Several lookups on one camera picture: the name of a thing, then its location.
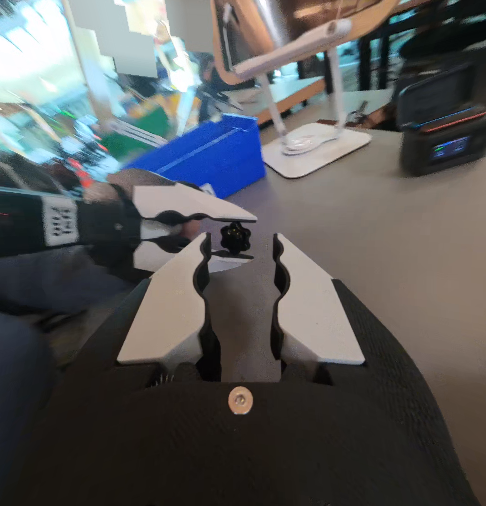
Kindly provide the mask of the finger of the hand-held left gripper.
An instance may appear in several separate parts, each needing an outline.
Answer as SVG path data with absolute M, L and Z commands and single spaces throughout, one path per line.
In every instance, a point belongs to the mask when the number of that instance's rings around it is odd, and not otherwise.
M 134 267 L 155 273 L 167 266 L 178 272 L 194 273 L 203 261 L 207 261 L 209 273 L 218 273 L 253 261 L 253 256 L 250 255 L 233 256 L 224 250 L 212 250 L 211 243 L 210 236 L 199 236 L 179 253 L 171 254 L 151 241 L 144 241 L 133 254 Z
M 166 223 L 168 215 L 179 223 L 209 218 L 219 222 L 255 223 L 258 218 L 247 210 L 183 184 L 135 186 L 132 202 L 146 219 Z

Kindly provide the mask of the black charging case with display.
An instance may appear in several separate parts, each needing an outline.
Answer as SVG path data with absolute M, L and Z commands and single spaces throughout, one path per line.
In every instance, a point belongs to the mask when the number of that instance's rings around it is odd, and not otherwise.
M 400 91 L 396 126 L 405 174 L 425 176 L 485 156 L 486 105 L 473 101 L 475 76 L 475 66 L 465 63 Z

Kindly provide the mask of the yellow plastic bin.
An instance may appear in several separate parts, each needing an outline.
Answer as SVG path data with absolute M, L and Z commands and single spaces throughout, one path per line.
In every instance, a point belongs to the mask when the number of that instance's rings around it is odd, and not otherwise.
M 138 97 L 137 93 L 126 93 L 121 102 L 126 114 L 138 119 L 145 117 L 154 110 L 162 108 L 169 119 L 186 119 L 191 115 L 197 116 L 202 101 L 196 96 L 195 91 L 189 90 L 162 90 L 151 97 Z

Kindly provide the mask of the black star knob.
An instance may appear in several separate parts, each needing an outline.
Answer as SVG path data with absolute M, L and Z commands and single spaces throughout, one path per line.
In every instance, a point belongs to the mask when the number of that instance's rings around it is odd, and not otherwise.
M 231 255 L 239 255 L 251 248 L 251 231 L 240 222 L 231 222 L 221 228 L 221 246 Z

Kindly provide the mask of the green plastic bin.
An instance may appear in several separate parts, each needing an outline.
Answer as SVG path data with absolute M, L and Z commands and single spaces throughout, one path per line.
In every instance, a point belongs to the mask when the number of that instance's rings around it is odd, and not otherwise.
M 110 125 L 111 130 L 101 138 L 109 151 L 156 148 L 169 141 L 170 121 L 161 106 L 137 119 L 114 118 Z

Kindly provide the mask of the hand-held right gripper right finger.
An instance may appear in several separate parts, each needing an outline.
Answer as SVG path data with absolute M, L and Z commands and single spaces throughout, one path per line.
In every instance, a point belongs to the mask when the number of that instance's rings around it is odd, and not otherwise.
M 285 364 L 362 365 L 364 354 L 334 278 L 283 234 L 273 236 L 274 284 L 271 351 Z

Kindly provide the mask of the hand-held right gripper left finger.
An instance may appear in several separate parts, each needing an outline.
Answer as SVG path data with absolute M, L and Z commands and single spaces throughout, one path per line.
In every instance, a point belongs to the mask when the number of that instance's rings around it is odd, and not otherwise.
M 221 345 L 203 293 L 211 256 L 211 234 L 202 233 L 151 275 L 117 364 L 157 364 L 171 375 L 190 363 L 203 380 L 221 381 Z

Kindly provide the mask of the blue plastic bin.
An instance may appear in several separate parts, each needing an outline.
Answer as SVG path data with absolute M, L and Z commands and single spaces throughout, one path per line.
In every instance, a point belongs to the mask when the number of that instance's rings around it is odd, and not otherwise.
M 152 149 L 122 169 L 147 170 L 172 181 L 209 185 L 218 198 L 239 192 L 266 176 L 256 117 L 223 114 Z

